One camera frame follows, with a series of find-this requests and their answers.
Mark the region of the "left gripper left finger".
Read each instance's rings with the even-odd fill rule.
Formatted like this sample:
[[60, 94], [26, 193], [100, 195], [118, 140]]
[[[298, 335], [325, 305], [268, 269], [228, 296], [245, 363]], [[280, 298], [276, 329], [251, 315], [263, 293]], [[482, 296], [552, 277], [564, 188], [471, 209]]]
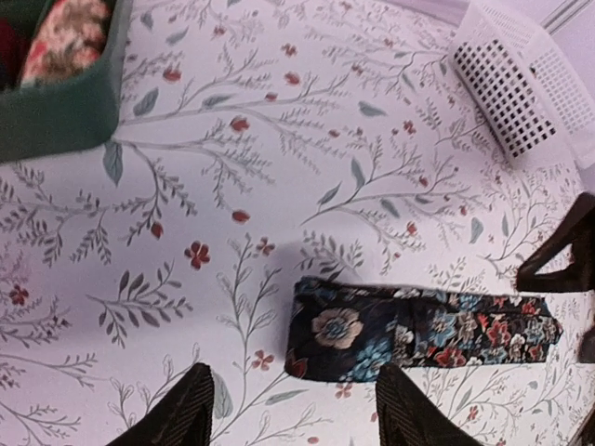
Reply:
[[108, 445], [209, 445], [214, 399], [211, 368], [196, 363], [137, 424]]

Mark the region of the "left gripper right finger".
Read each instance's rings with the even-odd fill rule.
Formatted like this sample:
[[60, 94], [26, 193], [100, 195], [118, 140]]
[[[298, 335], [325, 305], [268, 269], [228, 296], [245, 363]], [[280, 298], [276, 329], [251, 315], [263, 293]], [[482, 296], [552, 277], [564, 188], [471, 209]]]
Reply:
[[376, 381], [381, 446], [480, 446], [452, 423], [395, 364], [383, 365]]

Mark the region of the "dark floral necktie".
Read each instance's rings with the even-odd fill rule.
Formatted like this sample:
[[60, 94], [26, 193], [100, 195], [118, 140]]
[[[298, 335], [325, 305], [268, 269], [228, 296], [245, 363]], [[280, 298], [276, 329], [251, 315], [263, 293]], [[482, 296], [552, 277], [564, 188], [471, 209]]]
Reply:
[[562, 325], [540, 296], [477, 295], [304, 277], [294, 287], [284, 370], [371, 383], [382, 366], [542, 363]]

